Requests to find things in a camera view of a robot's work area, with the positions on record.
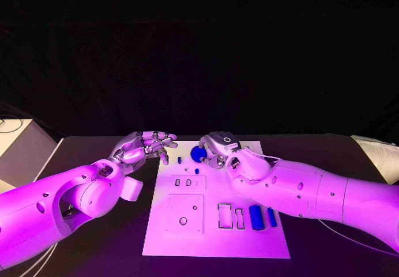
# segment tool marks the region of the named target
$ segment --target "small blue object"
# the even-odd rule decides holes
[[[271,226],[277,227],[277,218],[274,217],[274,212],[271,208],[268,208],[268,218],[271,219]]]
[[[202,163],[201,158],[205,157],[207,158],[207,149],[201,148],[199,146],[195,146],[191,152],[194,161],[198,163]]]
[[[264,230],[266,224],[264,224],[264,218],[263,218],[263,211],[258,205],[253,205],[250,207],[250,215],[251,215],[253,229],[256,231]]]

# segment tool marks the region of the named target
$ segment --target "white robotic arm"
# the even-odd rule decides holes
[[[260,155],[241,148],[228,132],[204,136],[199,147],[205,144],[215,157],[201,160],[217,169],[227,166],[240,196],[287,215],[332,220],[366,231],[399,252],[398,186],[342,177],[309,164]]]
[[[176,136],[135,132],[117,144],[109,159],[81,166],[0,194],[0,270],[37,256],[78,227],[104,216],[120,197],[136,201],[143,183],[127,176],[146,163],[169,156]],[[62,211],[61,202],[71,209]]]

